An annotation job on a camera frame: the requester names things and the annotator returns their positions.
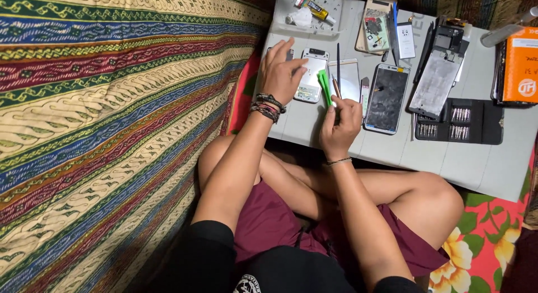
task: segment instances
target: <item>bracelet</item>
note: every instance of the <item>bracelet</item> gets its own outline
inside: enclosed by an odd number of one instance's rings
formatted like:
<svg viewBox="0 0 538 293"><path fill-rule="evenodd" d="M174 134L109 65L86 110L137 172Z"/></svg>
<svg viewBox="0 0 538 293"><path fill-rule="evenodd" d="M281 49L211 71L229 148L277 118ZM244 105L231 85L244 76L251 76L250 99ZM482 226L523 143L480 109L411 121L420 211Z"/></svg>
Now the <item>bracelet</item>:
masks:
<svg viewBox="0 0 538 293"><path fill-rule="evenodd" d="M278 122L278 118L280 116L280 112L274 109L273 107L264 104L262 102L254 102L252 103L252 107L250 107L250 111L258 111L265 117L270 118L273 121L273 124L276 124Z"/></svg>
<svg viewBox="0 0 538 293"><path fill-rule="evenodd" d="M346 157L346 158L342 158L342 159L339 159L339 160L328 160L324 165L326 167L330 167L334 164L338 164L338 163L344 163L344 162L350 162L351 161L351 157Z"/></svg>
<svg viewBox="0 0 538 293"><path fill-rule="evenodd" d="M284 107L279 101L275 100L272 94L258 93L256 95L258 102L267 102L278 107L280 114L286 113L286 107Z"/></svg>

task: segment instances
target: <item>screwdriver bit set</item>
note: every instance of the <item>screwdriver bit set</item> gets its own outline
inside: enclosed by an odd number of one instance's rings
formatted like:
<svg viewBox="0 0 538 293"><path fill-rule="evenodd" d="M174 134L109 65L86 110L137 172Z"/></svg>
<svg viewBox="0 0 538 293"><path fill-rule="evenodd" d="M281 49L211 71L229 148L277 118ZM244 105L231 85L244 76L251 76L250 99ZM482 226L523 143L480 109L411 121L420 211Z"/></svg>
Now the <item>screwdriver bit set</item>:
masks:
<svg viewBox="0 0 538 293"><path fill-rule="evenodd" d="M499 145L502 107L493 101L447 98L438 119L417 115L415 137L441 142Z"/></svg>

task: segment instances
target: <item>glue tube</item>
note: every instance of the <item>glue tube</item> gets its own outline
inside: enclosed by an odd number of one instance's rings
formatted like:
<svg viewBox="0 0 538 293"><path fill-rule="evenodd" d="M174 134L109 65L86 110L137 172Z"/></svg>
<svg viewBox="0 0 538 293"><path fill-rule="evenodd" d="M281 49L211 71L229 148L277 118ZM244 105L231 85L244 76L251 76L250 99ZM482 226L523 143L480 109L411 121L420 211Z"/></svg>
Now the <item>glue tube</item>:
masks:
<svg viewBox="0 0 538 293"><path fill-rule="evenodd" d="M310 8L310 12L322 19L323 21L328 21L329 23L331 23L331 25L334 25L336 24L336 20L329 15L329 12L325 9L323 9L322 7L319 7L316 3L314 3L312 0L297 0L295 2L295 6L299 7L299 8L302 8L302 7L308 7Z"/></svg>

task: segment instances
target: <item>black shirt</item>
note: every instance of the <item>black shirt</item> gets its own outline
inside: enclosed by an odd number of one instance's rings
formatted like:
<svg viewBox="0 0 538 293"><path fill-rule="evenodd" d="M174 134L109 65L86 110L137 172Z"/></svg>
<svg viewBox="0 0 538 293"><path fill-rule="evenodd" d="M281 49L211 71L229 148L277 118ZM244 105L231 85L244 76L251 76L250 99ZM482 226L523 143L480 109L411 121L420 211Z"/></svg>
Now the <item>black shirt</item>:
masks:
<svg viewBox="0 0 538 293"><path fill-rule="evenodd" d="M330 293L357 292L329 256L279 246L241 267L237 277L233 233L217 221L190 225L168 264L152 281L155 292ZM399 276L382 279L374 293L421 293L414 282Z"/></svg>

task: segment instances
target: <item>cracked phone screen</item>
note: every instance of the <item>cracked phone screen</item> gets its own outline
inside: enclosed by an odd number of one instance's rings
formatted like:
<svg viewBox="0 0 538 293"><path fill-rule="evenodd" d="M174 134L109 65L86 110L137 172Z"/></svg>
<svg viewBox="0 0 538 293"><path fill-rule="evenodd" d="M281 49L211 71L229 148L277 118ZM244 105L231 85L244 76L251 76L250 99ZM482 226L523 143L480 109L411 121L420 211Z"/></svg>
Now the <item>cracked phone screen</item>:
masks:
<svg viewBox="0 0 538 293"><path fill-rule="evenodd" d="M370 95L366 126L395 132L402 109L408 73L377 70Z"/></svg>

